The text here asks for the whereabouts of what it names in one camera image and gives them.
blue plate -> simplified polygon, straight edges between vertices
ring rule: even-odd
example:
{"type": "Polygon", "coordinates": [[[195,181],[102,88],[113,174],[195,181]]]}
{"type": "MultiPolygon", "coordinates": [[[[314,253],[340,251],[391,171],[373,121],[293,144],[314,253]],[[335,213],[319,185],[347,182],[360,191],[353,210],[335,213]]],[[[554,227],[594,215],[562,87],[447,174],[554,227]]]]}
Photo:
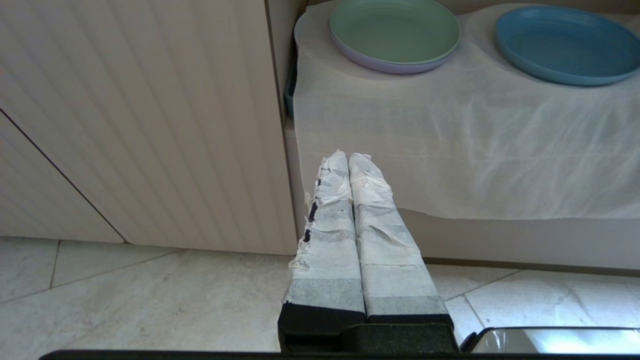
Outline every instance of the blue plate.
{"type": "Polygon", "coordinates": [[[580,10],[531,6],[495,26],[498,49],[529,74],[568,85],[604,85],[640,69],[640,40],[623,26],[580,10]]]}

white tile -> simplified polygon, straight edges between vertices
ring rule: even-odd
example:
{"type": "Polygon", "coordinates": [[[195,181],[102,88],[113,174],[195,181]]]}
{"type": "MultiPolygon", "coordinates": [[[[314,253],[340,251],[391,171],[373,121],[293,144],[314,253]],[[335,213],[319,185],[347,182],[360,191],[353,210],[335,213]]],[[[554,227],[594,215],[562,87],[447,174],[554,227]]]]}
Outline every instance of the white tile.
{"type": "Polygon", "coordinates": [[[451,299],[518,271],[517,269],[451,265],[427,265],[427,268],[443,299],[451,299]]]}
{"type": "Polygon", "coordinates": [[[0,238],[0,302],[48,289],[57,249],[57,240],[0,238]]]}
{"type": "Polygon", "coordinates": [[[480,332],[484,329],[464,295],[445,302],[445,305],[453,319],[454,333],[458,345],[462,345],[462,341],[465,341],[472,332],[480,332]]]}
{"type": "Polygon", "coordinates": [[[640,327],[640,279],[564,274],[578,302],[598,326],[640,327]]]}
{"type": "Polygon", "coordinates": [[[177,252],[0,304],[0,359],[60,348],[279,351],[283,256],[177,252]]]}
{"type": "Polygon", "coordinates": [[[60,243],[53,286],[68,284],[177,251],[179,249],[167,247],[63,241],[60,243]]]}
{"type": "Polygon", "coordinates": [[[466,296],[488,327],[598,325],[572,289],[571,279],[575,276],[523,271],[471,291],[466,296]]]}

white tablecloth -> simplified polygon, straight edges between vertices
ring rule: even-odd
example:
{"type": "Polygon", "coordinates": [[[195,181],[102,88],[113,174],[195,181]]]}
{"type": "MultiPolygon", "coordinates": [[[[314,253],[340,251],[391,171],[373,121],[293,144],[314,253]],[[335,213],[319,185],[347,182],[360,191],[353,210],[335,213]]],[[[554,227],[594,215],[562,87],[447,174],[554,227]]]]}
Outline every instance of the white tablecloth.
{"type": "MultiPolygon", "coordinates": [[[[640,75],[612,86],[547,83],[493,42],[517,4],[458,17],[453,59],[431,72],[375,72],[338,52],[327,20],[302,24],[295,129],[305,191],[336,149],[371,154],[399,208],[444,218],[640,218],[640,75]]],[[[612,17],[640,34],[640,16],[612,17]]]]}

cabinet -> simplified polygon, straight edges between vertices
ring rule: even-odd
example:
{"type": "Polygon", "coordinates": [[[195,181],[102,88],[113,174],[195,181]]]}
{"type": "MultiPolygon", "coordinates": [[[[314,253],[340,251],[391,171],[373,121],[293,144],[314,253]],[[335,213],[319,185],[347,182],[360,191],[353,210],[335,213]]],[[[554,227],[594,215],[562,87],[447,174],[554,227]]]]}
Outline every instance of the cabinet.
{"type": "Polygon", "coordinates": [[[266,6],[4,4],[0,106],[125,240],[294,254],[266,6]]]}
{"type": "Polygon", "coordinates": [[[0,235],[120,243],[122,238],[0,114],[0,235]]]}

white tape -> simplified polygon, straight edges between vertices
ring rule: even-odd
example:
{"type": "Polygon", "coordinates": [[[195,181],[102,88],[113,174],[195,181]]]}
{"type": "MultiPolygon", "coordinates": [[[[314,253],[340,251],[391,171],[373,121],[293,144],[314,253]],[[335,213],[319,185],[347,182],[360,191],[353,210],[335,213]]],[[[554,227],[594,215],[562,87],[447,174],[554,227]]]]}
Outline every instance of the white tape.
{"type": "Polygon", "coordinates": [[[380,236],[376,228],[367,228],[358,236],[360,266],[364,265],[422,265],[420,250],[393,237],[380,236]]]}
{"type": "Polygon", "coordinates": [[[344,152],[323,159],[318,171],[315,210],[289,268],[293,279],[360,279],[349,167],[344,152]]]}
{"type": "Polygon", "coordinates": [[[351,154],[351,156],[364,156],[365,158],[367,158],[367,160],[371,161],[371,155],[369,154],[360,154],[359,152],[354,152],[351,154]]]}
{"type": "Polygon", "coordinates": [[[395,207],[379,208],[361,204],[358,209],[358,233],[367,226],[383,229],[386,225],[404,227],[404,221],[395,207]]]}
{"type": "Polygon", "coordinates": [[[437,296],[438,290],[422,264],[410,266],[365,265],[362,267],[365,297],[437,296]]]}
{"type": "Polygon", "coordinates": [[[365,205],[375,205],[381,208],[394,208],[396,205],[393,201],[393,193],[391,192],[391,187],[388,185],[386,187],[382,187],[381,184],[374,184],[373,178],[371,179],[361,179],[354,183],[351,183],[351,191],[353,192],[353,204],[355,206],[359,206],[362,204],[365,205]]]}
{"type": "Polygon", "coordinates": [[[314,203],[314,198],[308,192],[305,192],[305,205],[307,206],[307,214],[311,211],[311,204],[314,203]]]}
{"type": "Polygon", "coordinates": [[[382,171],[371,161],[371,156],[369,155],[352,154],[349,158],[349,172],[352,180],[357,180],[364,176],[384,179],[382,171]]]}

